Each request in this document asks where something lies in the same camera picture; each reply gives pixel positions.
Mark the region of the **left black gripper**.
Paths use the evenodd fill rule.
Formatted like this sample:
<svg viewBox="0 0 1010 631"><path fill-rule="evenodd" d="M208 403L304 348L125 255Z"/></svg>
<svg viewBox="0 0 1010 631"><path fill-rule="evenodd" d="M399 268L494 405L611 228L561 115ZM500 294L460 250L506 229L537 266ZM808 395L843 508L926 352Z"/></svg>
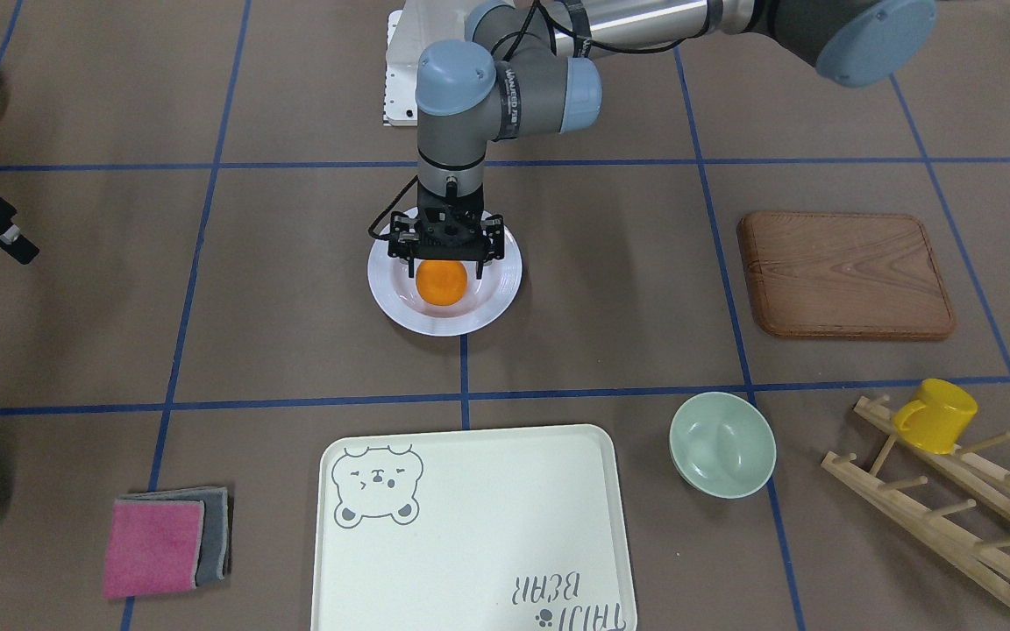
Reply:
<svg viewBox="0 0 1010 631"><path fill-rule="evenodd" d="M439 202L415 216L388 207L388 256L404 260L406 275L416 278L419 259L474 264L482 280L488 262L505 257L505 224L489 215L482 200Z"/></svg>

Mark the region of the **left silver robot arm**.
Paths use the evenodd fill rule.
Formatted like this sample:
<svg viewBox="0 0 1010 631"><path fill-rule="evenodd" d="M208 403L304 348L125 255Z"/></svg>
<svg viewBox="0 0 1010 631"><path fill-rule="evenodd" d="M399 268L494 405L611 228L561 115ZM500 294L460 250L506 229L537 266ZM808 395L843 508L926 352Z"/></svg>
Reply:
<svg viewBox="0 0 1010 631"><path fill-rule="evenodd" d="M497 141L588 128L600 115L601 56L668 52L712 33L758 33L825 79L866 87L903 67L936 23L934 1L408 1L388 42L410 80L416 214L388 205L369 235L388 256L504 259L486 215L484 166Z"/></svg>

